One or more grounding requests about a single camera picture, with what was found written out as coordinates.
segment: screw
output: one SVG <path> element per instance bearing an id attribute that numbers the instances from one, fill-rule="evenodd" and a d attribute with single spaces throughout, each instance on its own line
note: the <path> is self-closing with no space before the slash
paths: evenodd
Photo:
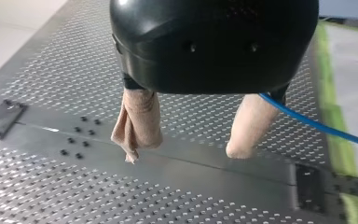
<path id="1" fill-rule="evenodd" d="M 18 106 L 19 108 L 23 108 L 23 107 L 24 107 L 24 105 L 21 104 L 21 103 L 16 103 L 16 106 Z"/>
<path id="2" fill-rule="evenodd" d="M 65 149 L 62 149 L 62 150 L 60 151 L 60 153 L 61 153 L 61 155 L 63 155 L 63 156 L 67 156 L 67 155 L 69 154 Z"/>
<path id="3" fill-rule="evenodd" d="M 11 101 L 9 101 L 9 100 L 4 100 L 4 103 L 5 103 L 6 105 L 11 105 Z"/>
<path id="4" fill-rule="evenodd" d="M 256 52 L 258 50 L 258 44 L 257 43 L 253 43 L 251 45 L 251 52 Z"/>
<path id="5" fill-rule="evenodd" d="M 76 153 L 75 156 L 76 156 L 76 158 L 79 159 L 79 160 L 83 159 L 83 155 L 80 154 L 80 153 Z"/>

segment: hole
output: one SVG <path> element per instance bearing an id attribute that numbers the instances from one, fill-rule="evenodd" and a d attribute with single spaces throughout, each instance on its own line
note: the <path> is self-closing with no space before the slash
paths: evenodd
<path id="1" fill-rule="evenodd" d="M 182 47 L 185 51 L 194 53 L 196 52 L 197 45 L 193 41 L 187 40 L 185 43 L 183 43 Z"/>

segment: floor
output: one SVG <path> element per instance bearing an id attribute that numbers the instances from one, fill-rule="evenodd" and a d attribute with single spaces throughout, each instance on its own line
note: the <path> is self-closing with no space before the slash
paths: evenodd
<path id="1" fill-rule="evenodd" d="M 67 0 L 0 0 L 0 67 Z"/>

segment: black plastic cover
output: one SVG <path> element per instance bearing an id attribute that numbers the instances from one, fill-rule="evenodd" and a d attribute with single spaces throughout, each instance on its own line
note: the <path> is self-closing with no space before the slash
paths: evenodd
<path id="1" fill-rule="evenodd" d="M 123 72 L 169 93 L 274 91 L 295 75 L 318 0 L 111 0 Z"/>

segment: bolt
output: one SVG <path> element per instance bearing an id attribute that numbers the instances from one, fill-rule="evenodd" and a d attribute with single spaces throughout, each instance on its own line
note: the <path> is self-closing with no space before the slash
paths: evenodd
<path id="1" fill-rule="evenodd" d="M 321 207 L 318 206 L 318 205 L 314 205 L 314 206 L 313 206 L 313 211 L 315 211 L 315 212 L 321 212 Z"/>
<path id="2" fill-rule="evenodd" d="M 83 155 L 80 154 L 80 153 L 76 153 L 75 156 L 76 156 L 76 158 L 79 159 L 79 160 L 83 159 Z"/>
<path id="3" fill-rule="evenodd" d="M 335 185 L 335 186 L 334 186 L 334 189 L 335 189 L 336 191 L 341 191 L 341 187 L 340 187 L 339 185 Z"/>
<path id="4" fill-rule="evenodd" d="M 60 153 L 61 153 L 61 155 L 63 155 L 63 156 L 67 156 L 67 155 L 69 154 L 65 149 L 62 149 L 62 150 L 60 151 Z"/>

